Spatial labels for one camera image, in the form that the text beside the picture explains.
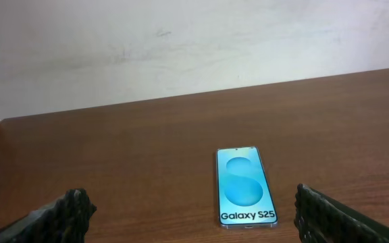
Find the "wood grain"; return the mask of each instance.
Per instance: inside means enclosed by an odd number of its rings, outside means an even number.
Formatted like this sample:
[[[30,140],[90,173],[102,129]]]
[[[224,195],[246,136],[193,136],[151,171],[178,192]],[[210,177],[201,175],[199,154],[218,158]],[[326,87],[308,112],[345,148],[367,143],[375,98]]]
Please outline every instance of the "wood grain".
[[[276,229],[217,223],[218,148],[255,145]],[[5,119],[0,227],[83,187],[87,242],[298,242],[306,183],[389,226],[389,70]]]

